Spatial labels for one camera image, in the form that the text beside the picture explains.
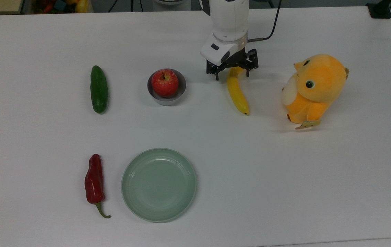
red apple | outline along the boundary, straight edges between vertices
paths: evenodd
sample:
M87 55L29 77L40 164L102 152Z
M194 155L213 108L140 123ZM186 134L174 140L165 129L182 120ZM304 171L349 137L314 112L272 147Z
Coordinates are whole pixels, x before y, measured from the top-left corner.
M158 70L151 78L153 90L161 97L170 97L177 92L179 80L170 69Z

cucumber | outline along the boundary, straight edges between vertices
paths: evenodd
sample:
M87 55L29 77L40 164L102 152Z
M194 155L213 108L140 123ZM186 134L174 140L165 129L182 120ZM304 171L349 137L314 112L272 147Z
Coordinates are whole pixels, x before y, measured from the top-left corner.
M90 95L93 110L97 114L103 114L106 111L109 100L109 88L106 75L97 65L92 67L92 72L90 73Z

orange plush toy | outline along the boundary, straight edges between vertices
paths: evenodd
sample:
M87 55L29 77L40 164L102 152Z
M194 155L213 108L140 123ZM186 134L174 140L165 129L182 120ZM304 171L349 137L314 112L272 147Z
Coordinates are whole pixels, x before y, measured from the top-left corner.
M294 64L296 73L282 89L282 103L291 122L319 120L343 89L349 70L326 54Z

pepper stem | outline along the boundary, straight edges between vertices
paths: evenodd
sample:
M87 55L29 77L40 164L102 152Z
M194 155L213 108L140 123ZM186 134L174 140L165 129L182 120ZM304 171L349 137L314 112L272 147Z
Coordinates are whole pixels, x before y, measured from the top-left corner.
M101 214L101 216L103 216L104 218L108 219L110 217L112 217L111 215L105 215L103 213L103 209L101 209L101 202L98 202L98 203L95 203L96 207L98 208L98 211L99 213Z

plate rim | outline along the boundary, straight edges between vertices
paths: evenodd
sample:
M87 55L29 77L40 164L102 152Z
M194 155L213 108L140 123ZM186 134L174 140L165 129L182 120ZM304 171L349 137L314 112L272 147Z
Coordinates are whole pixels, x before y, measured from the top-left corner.
M141 217L140 215L136 214L131 208L130 206L128 205L127 203L127 200L126 200L126 197L124 195L124 191L123 191L123 183L124 183L124 178L125 178L125 174L126 172L128 171L130 165L133 163L133 161L138 158L139 156L145 154L145 153L148 153L148 152L151 152L153 150L168 150L168 151L171 151L173 153L176 153L178 155L180 155L182 158L185 159L185 161L189 164L189 167L191 168L192 170L192 173L194 174L194 191L192 192L192 197L191 197L191 200L188 202L188 204L186 205L186 207L181 211L179 212L177 215L173 216L173 217L170 217L168 219L164 219L164 220L158 220L158 221L155 221L155 220L150 220L150 219L146 219L144 217ZM189 207L192 205L192 202L194 201L194 198L196 197L196 193L197 193L197 187L198 187L198 183L197 183L197 174L196 174L196 171L193 167L193 165L191 164L191 162L189 162L189 160L184 156L182 155L181 153L175 151L175 150L172 150L172 149L169 149L169 148L152 148L152 149L149 149L149 150L145 150L141 153L139 153L138 155L136 155L135 158L133 158L129 163L128 163L128 166L125 168L124 170L124 173L122 175L122 180L121 180L121 194L122 194L122 198L124 200L124 203L125 203L125 206L127 206L127 208L137 217L145 220L145 221L148 221L148 222L153 222L153 223L166 223L166 222L170 222L170 221L173 221L175 219L177 219L178 217L180 217L183 213L185 213Z

